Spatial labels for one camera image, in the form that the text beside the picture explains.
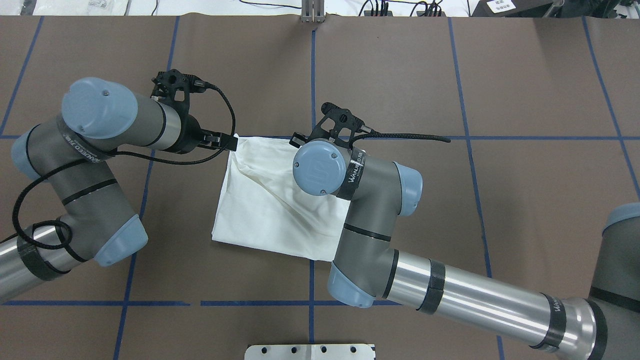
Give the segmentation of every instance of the white cloth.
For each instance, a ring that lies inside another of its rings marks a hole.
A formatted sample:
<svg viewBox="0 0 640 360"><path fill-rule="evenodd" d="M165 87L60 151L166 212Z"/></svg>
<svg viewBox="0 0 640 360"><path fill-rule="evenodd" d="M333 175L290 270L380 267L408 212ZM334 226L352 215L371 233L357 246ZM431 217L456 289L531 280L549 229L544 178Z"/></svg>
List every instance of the white cloth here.
<svg viewBox="0 0 640 360"><path fill-rule="evenodd" d="M229 152L214 241L332 261L349 202L303 192L288 140L240 138Z"/></svg>

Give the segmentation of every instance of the robotic arm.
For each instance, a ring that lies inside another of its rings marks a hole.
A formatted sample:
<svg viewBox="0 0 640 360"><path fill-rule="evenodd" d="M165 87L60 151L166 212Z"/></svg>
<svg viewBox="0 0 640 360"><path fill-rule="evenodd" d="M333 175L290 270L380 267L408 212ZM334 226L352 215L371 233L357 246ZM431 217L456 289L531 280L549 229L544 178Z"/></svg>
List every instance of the robotic arm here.
<svg viewBox="0 0 640 360"><path fill-rule="evenodd" d="M97 78L76 81L64 96L62 114L16 140L15 165L35 182L19 196L13 210L17 234L0 243L0 302L44 281L60 277L93 258L116 263L147 243L138 214L104 162L123 144L185 154L195 147L234 151L235 116L217 86L177 70L159 72L152 98ZM200 128L189 115L189 95L208 88L219 92L234 125L231 135ZM175 99L184 92L184 100ZM49 181L67 214L57 220L19 226L19 208L28 191Z"/></svg>
<svg viewBox="0 0 640 360"><path fill-rule="evenodd" d="M560 358L635 359L640 354L640 204L612 213L588 299L556 297L476 275L390 247L397 216L413 213L422 176L353 147L375 133L349 110L325 103L324 118L299 147L293 174L302 190L351 200L328 280L334 298L370 307L376 297L523 341ZM335 126L321 129L327 119ZM351 130L349 141L338 137Z"/></svg>

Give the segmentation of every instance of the white label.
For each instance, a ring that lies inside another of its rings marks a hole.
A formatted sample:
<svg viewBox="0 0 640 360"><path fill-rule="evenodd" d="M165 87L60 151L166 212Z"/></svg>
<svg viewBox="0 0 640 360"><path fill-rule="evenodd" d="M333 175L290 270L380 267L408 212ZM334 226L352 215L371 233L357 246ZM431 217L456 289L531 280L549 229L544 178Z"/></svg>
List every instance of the white label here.
<svg viewBox="0 0 640 360"><path fill-rule="evenodd" d="M486 4L489 6L489 9L493 11L493 13L508 12L509 10L513 10L516 8L511 0L493 0L487 1Z"/></svg>
<svg viewBox="0 0 640 360"><path fill-rule="evenodd" d="M96 8L106 8L109 4L108 0L89 0L89 6L95 6Z"/></svg>

